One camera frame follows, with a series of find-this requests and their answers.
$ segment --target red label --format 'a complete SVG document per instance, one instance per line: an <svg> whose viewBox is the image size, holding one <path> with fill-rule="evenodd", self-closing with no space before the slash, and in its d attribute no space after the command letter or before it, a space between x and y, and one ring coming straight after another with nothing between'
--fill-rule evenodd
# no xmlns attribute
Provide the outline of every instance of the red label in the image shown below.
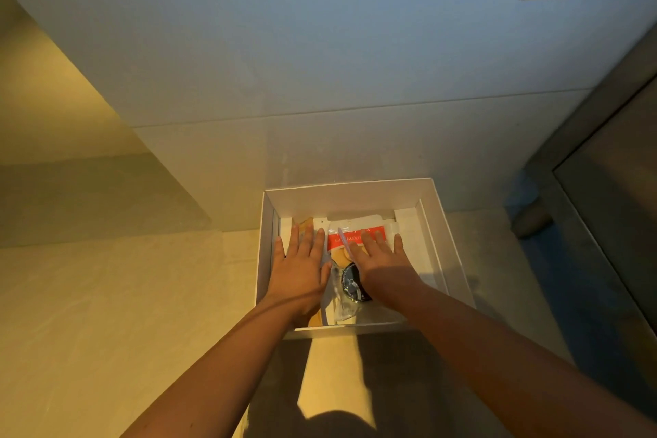
<svg viewBox="0 0 657 438"><path fill-rule="evenodd" d="M379 231L384 239L386 238L386 229L382 225L379 227L370 227L369 229L364 230L366 230L372 236L372 239L376 239L374 237L374 233L376 231ZM344 232L344 237L346 237L348 243L363 244L363 239L361 238L362 231L363 230L350 230L348 232ZM342 240L340 239L340 234L329 234L328 238L328 244L326 247L329 251L339 247L344 247L342 245Z"/></svg>

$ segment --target hand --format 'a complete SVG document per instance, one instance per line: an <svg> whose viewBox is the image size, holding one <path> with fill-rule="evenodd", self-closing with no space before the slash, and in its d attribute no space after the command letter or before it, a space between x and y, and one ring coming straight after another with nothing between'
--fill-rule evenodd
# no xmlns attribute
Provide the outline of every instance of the hand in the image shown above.
<svg viewBox="0 0 657 438"><path fill-rule="evenodd" d="M404 300L412 301L418 288L424 286L406 257L401 236L395 235L394 251L379 231L374 235L376 241L366 230L361 237L367 253L356 243L351 243L349 249L363 287L375 300L393 310L401 310Z"/></svg>
<svg viewBox="0 0 657 438"><path fill-rule="evenodd" d="M292 320L316 311L331 273L331 262L319 269L323 253L324 229L319 229L313 239L312 224L306 228L301 243L299 226L292 226L287 256L283 240L278 236L265 299L290 309Z"/></svg>

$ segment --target black round object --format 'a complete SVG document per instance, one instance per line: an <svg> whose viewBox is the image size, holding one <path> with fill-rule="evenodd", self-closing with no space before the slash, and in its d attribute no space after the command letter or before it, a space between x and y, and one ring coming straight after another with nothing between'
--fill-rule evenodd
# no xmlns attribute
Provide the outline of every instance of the black round object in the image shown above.
<svg viewBox="0 0 657 438"><path fill-rule="evenodd" d="M342 271L342 289L344 289L345 294L356 303L372 300L361 284L361 276L358 273L356 263L350 263L347 268Z"/></svg>

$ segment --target person's right hand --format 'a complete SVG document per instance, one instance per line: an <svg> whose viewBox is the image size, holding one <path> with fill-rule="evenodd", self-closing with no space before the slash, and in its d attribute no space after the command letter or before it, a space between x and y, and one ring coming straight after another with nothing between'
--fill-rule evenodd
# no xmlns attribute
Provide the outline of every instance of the person's right hand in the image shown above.
<svg viewBox="0 0 657 438"><path fill-rule="evenodd" d="M376 240L365 230L362 231L361 237L367 253L356 243L349 245L353 261L358 267L361 284L375 300L391 309L401 310L403 301L412 301L418 289L424 286L406 257L401 236L395 234L394 251L380 232L374 235Z"/></svg>

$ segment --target person's left hand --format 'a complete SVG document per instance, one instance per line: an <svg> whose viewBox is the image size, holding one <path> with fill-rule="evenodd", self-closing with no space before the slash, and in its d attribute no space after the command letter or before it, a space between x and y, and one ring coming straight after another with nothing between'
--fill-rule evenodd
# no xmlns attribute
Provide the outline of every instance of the person's left hand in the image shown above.
<svg viewBox="0 0 657 438"><path fill-rule="evenodd" d="M319 269L324 253L324 229L313 239L313 225L306 228L299 243L299 226L292 226L287 256L281 236L274 245L274 265L271 268L265 299L273 305L290 309L292 319L306 317L316 311L329 282L331 262Z"/></svg>

